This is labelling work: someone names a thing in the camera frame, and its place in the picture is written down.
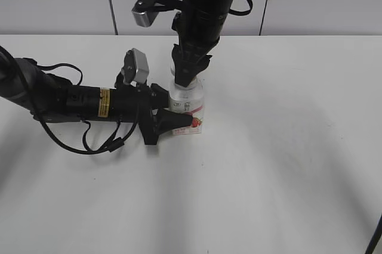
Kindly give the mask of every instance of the bottle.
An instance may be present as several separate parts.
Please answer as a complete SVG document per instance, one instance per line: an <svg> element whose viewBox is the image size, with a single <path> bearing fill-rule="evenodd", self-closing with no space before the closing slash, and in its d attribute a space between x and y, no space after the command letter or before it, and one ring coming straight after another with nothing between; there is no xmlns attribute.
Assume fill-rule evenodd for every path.
<svg viewBox="0 0 382 254"><path fill-rule="evenodd" d="M204 91L202 83L197 77L187 87L176 84L175 79L171 81L170 110L193 116L191 126L172 130L174 135L198 134L202 132Z"/></svg>

